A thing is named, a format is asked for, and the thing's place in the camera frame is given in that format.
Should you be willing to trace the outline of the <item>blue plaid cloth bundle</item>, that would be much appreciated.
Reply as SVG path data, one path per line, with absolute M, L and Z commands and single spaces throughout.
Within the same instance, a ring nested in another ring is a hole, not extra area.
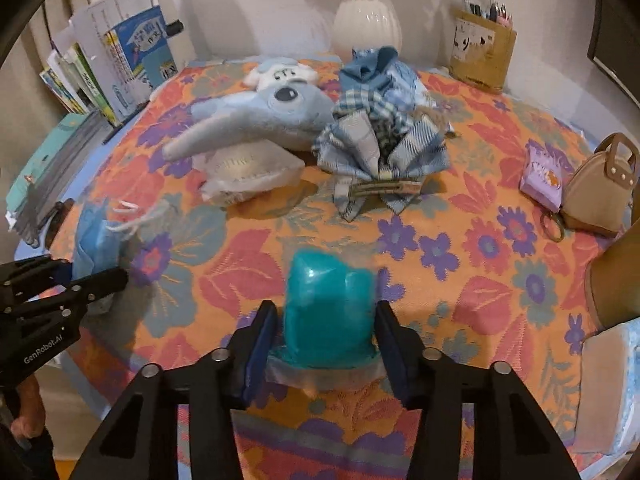
M 317 166 L 333 176 L 333 203 L 354 220 L 371 196 L 399 214 L 427 177 L 450 167 L 449 125 L 393 47 L 352 50 L 338 73 L 333 119 L 314 141 Z

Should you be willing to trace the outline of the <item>white ceramic vase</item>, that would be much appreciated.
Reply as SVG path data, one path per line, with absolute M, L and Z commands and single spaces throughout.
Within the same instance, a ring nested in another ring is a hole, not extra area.
M 347 63 L 353 50 L 402 48 L 402 31 L 392 0 L 341 0 L 332 28 L 332 51 Z

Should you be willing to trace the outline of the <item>grey elephant plush toy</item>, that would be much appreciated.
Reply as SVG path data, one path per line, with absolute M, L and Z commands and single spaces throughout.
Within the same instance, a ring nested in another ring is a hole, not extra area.
M 208 99 L 191 106 L 193 124 L 163 146 L 163 158 L 173 162 L 258 140 L 308 151 L 332 122 L 333 107 L 318 87 L 296 80 Z

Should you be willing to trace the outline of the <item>tan small handbag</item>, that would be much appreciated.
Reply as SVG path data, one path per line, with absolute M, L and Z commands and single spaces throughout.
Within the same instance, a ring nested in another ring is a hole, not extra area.
M 566 229 L 616 237 L 638 182 L 638 148 L 623 133 L 611 133 L 563 185 L 560 210 L 541 214 L 542 232 L 555 243 Z

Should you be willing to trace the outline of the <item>brown pen holder box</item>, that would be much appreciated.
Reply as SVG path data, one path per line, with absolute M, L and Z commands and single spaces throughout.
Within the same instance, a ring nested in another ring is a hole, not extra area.
M 492 94 L 506 85 L 518 33 L 512 15 L 496 0 L 481 6 L 462 0 L 454 9 L 454 42 L 449 61 L 451 76 Z

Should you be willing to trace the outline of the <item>stack of books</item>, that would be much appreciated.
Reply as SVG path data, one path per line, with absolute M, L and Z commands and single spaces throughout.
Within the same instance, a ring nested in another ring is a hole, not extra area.
M 6 194 L 11 231 L 37 248 L 63 207 L 56 200 L 86 153 L 148 104 L 179 73 L 168 20 L 156 0 L 44 0 L 28 22 L 40 58 L 39 79 L 66 114 L 35 150 Z

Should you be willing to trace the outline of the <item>large wall television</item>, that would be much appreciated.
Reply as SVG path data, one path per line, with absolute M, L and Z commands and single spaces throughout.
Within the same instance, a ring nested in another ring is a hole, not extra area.
M 639 106 L 639 40 L 604 0 L 596 0 L 588 58 Z

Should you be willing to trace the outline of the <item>purple tissue packet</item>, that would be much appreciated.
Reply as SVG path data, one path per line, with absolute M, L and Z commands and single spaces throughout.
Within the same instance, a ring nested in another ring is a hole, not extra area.
M 565 153 L 549 143 L 529 140 L 518 189 L 535 203 L 551 212 L 562 206 L 563 185 L 574 174 L 574 166 Z

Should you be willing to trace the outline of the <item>floral orange tablecloth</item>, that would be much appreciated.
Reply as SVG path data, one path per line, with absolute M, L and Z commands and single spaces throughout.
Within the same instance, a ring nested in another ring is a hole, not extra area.
M 162 147 L 192 124 L 195 102 L 240 91 L 249 70 L 184 70 L 89 168 L 82 204 L 169 206 L 125 252 L 126 292 L 85 320 L 66 353 L 66 373 L 93 411 L 105 413 L 142 365 L 191 364 L 250 322 L 262 300 L 282 302 L 292 257 L 314 247 L 374 271 L 380 297 L 429 346 L 464 364 L 511 364 L 572 443 L 580 350 L 594 330 L 584 275 L 603 243 L 582 233 L 549 240 L 518 180 L 529 146 L 572 171 L 589 154 L 584 138 L 522 101 L 426 72 L 456 132 L 451 166 L 400 214 L 373 205 L 343 220 L 315 166 L 292 188 L 220 208 L 202 199 L 194 163 L 165 162 Z

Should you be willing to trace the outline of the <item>white plush toy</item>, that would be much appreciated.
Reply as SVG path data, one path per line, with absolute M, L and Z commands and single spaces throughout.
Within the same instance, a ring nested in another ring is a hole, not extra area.
M 250 70 L 243 84 L 250 90 L 260 91 L 272 84 L 287 81 L 318 84 L 319 75 L 312 67 L 299 63 L 295 58 L 268 58 Z

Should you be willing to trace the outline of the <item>tissue pack with blue logo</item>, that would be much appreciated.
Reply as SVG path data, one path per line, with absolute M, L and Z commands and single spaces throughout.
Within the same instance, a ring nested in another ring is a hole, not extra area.
M 615 455 L 639 440 L 639 321 L 604 330 L 582 346 L 574 450 Z

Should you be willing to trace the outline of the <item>teal slime bag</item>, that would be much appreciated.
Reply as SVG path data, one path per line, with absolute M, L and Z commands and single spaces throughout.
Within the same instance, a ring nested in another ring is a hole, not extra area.
M 376 275 L 330 252 L 304 248 L 288 268 L 266 379 L 309 392 L 356 391 L 385 375 L 374 344 Z

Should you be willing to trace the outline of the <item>white small pillow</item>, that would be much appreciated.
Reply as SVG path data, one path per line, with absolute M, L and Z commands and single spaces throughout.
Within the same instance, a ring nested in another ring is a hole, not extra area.
M 192 157 L 193 168 L 206 175 L 203 200 L 230 206 L 285 186 L 298 185 L 303 159 L 268 140 L 235 144 Z

